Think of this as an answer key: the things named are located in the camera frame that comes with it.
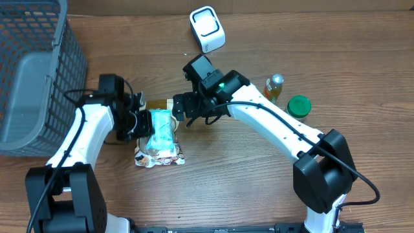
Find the mint green wet wipes pack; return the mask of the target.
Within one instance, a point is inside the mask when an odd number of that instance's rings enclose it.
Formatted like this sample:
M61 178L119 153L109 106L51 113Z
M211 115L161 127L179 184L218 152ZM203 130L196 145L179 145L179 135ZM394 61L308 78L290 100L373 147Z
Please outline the mint green wet wipes pack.
M160 151L171 151L174 148L171 112L165 109L152 109L150 113L154 134L147 142L147 151L153 155Z

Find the brown snack packet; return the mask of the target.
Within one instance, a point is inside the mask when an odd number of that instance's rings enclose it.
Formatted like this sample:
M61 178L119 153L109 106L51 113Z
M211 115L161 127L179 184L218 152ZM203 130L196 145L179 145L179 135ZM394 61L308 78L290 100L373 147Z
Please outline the brown snack packet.
M173 126L173 142L174 148L171 151L160 151L158 154L150 154L146 145L150 137L142 137L136 140L135 148L135 164L137 166L143 166L146 168L152 168L154 166L168 166L168 165L183 165L185 164L185 158L178 139L175 136L176 130L178 130L179 122L172 115L173 100L154 100L148 101L146 108L151 111L152 109L165 109L171 112L171 123Z

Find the yellow oil bottle silver cap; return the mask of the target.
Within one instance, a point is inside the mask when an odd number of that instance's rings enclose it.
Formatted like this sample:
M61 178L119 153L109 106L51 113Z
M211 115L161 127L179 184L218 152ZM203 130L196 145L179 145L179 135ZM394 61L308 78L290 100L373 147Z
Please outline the yellow oil bottle silver cap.
M281 74L274 74L266 80L264 96L273 104L276 103L283 89L284 77Z

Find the green lid glass jar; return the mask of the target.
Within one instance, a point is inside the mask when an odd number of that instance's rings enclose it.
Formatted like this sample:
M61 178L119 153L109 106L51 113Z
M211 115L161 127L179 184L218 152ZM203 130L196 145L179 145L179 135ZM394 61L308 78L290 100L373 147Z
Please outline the green lid glass jar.
M311 101L303 95L296 95L292 97L285 108L286 113L299 121L306 119L311 110Z

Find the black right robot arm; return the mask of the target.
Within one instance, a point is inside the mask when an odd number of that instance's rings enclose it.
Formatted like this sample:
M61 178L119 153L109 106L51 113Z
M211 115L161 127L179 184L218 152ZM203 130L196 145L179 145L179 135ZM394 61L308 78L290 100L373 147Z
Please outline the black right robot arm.
M173 97L173 115L183 121L205 118L208 124L227 115L273 144L293 165L293 187L307 206L302 232L337 232L340 209L357 174L342 134L306 126L268 101L237 71L184 71L193 90Z

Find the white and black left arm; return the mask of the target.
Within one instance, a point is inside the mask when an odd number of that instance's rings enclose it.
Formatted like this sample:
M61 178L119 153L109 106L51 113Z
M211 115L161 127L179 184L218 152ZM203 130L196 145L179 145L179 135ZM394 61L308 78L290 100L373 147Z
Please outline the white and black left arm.
M76 103L74 122L47 164L25 177L27 232L138 232L130 218L107 211L94 174L106 136L133 140L153 133L143 93L93 93Z

